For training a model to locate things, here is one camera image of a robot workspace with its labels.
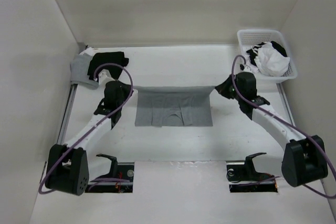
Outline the grey tank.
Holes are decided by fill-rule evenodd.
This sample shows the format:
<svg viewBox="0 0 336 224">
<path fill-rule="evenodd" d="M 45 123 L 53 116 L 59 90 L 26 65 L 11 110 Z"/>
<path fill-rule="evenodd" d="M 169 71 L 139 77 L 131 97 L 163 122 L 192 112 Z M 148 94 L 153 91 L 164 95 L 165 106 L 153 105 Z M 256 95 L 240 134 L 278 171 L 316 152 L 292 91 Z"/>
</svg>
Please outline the grey tank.
<svg viewBox="0 0 336 224">
<path fill-rule="evenodd" d="M 98 82 L 89 79 L 88 69 L 93 56 L 88 54 L 76 55 L 70 63 L 71 85 L 82 85 L 88 89 L 95 90 L 99 87 Z"/>
<path fill-rule="evenodd" d="M 135 126 L 211 127 L 213 86 L 141 87 Z"/>
</svg>

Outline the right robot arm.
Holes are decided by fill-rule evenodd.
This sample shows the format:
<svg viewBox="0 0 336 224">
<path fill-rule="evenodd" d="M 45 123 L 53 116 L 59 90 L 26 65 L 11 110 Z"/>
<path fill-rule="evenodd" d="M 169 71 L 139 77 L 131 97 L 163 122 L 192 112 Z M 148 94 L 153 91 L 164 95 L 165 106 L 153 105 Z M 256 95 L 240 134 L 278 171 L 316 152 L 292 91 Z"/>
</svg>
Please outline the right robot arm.
<svg viewBox="0 0 336 224">
<path fill-rule="evenodd" d="M 256 78 L 250 72 L 229 76 L 215 90 L 238 102 L 240 110 L 266 130 L 283 149 L 281 175 L 298 187 L 328 175 L 324 142 L 317 135 L 307 137 L 286 122 L 270 102 L 257 94 Z"/>
</svg>

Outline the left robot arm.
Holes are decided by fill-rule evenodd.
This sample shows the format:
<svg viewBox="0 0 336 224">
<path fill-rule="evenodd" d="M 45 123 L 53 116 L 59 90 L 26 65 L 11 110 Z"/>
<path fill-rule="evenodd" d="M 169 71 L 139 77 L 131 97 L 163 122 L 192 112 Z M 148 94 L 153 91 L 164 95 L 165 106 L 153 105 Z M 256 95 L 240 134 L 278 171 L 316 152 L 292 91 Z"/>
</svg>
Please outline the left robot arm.
<svg viewBox="0 0 336 224">
<path fill-rule="evenodd" d="M 80 196 L 99 183 L 128 182 L 118 176 L 117 158 L 95 153 L 95 148 L 101 138 L 116 126 L 122 107 L 132 93 L 133 86 L 130 84 L 120 81 L 106 84 L 104 97 L 89 123 L 72 139 L 51 147 L 40 188 L 48 188 L 49 193 L 60 191 Z"/>
</svg>

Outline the folded black tank top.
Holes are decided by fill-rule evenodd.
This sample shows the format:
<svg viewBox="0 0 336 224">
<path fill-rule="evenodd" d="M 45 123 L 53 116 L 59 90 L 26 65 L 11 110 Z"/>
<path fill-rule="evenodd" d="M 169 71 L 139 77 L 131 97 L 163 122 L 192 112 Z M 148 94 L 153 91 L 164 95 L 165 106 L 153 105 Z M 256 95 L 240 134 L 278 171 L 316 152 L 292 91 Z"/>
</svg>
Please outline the folded black tank top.
<svg viewBox="0 0 336 224">
<path fill-rule="evenodd" d="M 126 67 L 129 64 L 129 58 L 126 58 L 124 52 L 122 51 L 96 53 L 89 63 L 89 68 L 87 72 L 89 80 L 94 79 L 95 70 L 100 65 L 103 65 L 105 63 L 114 63 L 122 67 Z M 99 69 L 98 72 L 100 73 L 103 69 L 108 70 L 111 77 L 114 79 L 118 79 L 122 73 L 122 69 L 116 66 L 105 66 L 104 68 Z"/>
</svg>

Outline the folded grey tank top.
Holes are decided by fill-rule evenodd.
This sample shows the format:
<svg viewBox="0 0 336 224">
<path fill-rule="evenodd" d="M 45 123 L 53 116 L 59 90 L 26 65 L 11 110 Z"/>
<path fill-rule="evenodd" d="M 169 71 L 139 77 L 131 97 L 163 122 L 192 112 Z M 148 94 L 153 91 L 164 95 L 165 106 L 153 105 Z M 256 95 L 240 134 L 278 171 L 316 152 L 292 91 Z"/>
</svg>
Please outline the folded grey tank top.
<svg viewBox="0 0 336 224">
<path fill-rule="evenodd" d="M 98 82 L 89 79 L 88 69 L 93 56 L 88 54 L 76 55 L 70 63 L 71 85 L 82 85 L 88 89 L 95 90 L 99 87 Z"/>
</svg>

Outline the folded white tank top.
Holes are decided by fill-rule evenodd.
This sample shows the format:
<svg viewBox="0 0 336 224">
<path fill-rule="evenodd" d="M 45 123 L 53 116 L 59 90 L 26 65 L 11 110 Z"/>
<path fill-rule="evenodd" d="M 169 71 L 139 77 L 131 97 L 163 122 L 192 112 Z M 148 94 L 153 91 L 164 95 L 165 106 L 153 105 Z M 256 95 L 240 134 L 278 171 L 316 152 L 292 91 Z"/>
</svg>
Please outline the folded white tank top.
<svg viewBox="0 0 336 224">
<path fill-rule="evenodd" d="M 94 56 L 95 55 L 95 50 L 93 49 L 93 48 L 91 48 L 91 47 L 89 47 L 89 48 L 86 48 L 83 52 L 82 52 L 82 54 L 86 54 L 86 55 L 90 55 L 90 56 Z"/>
</svg>

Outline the white tank top in basket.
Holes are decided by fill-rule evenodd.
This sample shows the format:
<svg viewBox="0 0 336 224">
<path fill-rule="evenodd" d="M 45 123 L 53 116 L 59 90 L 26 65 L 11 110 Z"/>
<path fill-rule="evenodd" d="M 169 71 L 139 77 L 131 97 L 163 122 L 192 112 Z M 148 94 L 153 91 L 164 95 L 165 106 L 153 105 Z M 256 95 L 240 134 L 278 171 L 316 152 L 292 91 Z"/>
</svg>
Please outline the white tank top in basket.
<svg viewBox="0 0 336 224">
<path fill-rule="evenodd" d="M 258 49 L 258 56 L 255 58 L 257 66 L 251 64 L 249 55 L 246 53 L 246 63 L 250 65 L 254 74 L 261 73 L 265 76 L 281 77 L 289 67 L 290 58 L 282 56 L 271 46 L 264 46 Z"/>
</svg>

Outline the black tank top in basket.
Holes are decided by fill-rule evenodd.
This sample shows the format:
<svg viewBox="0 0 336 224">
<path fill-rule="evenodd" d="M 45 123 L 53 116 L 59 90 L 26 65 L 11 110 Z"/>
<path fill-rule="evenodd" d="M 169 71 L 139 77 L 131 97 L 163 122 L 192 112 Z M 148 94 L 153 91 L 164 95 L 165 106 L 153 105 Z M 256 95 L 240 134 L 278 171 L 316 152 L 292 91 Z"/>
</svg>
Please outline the black tank top in basket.
<svg viewBox="0 0 336 224">
<path fill-rule="evenodd" d="M 271 46 L 272 49 L 278 51 L 282 56 L 288 57 L 287 52 L 284 47 L 275 41 L 271 42 L 261 42 L 259 44 L 253 45 L 246 53 L 249 55 L 249 59 L 252 65 L 257 66 L 255 63 L 255 58 L 258 56 L 258 49 L 264 46 Z"/>
</svg>

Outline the white plastic laundry basket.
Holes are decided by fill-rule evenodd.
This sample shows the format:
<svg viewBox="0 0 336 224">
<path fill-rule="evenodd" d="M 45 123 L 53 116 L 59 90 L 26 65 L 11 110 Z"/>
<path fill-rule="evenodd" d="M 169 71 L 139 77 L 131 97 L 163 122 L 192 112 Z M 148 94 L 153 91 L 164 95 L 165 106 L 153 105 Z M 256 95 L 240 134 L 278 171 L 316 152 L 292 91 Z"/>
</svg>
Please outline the white plastic laundry basket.
<svg viewBox="0 0 336 224">
<path fill-rule="evenodd" d="M 241 72 L 253 73 L 260 82 L 282 83 L 298 76 L 291 52 L 279 31 L 243 29 L 237 32 L 243 60 Z"/>
</svg>

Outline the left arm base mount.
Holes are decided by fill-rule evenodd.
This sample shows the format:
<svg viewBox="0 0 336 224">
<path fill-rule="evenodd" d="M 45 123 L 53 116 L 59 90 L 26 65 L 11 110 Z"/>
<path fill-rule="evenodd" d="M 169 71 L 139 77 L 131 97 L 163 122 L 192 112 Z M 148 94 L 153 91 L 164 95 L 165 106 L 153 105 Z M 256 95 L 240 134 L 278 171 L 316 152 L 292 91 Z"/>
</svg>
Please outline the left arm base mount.
<svg viewBox="0 0 336 224">
<path fill-rule="evenodd" d="M 134 162 L 118 162 L 115 156 L 98 154 L 89 164 L 86 193 L 132 193 Z"/>
</svg>

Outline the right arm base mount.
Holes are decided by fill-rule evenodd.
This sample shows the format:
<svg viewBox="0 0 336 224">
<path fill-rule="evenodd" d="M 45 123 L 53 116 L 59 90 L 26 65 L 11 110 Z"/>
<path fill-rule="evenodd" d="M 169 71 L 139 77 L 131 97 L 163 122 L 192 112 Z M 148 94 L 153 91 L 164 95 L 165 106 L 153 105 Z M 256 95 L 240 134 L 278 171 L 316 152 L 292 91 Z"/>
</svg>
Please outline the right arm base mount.
<svg viewBox="0 0 336 224">
<path fill-rule="evenodd" d="M 276 176 L 259 172 L 254 158 L 267 153 L 259 152 L 245 157 L 244 160 L 226 162 L 226 178 L 231 193 L 277 193 Z"/>
</svg>

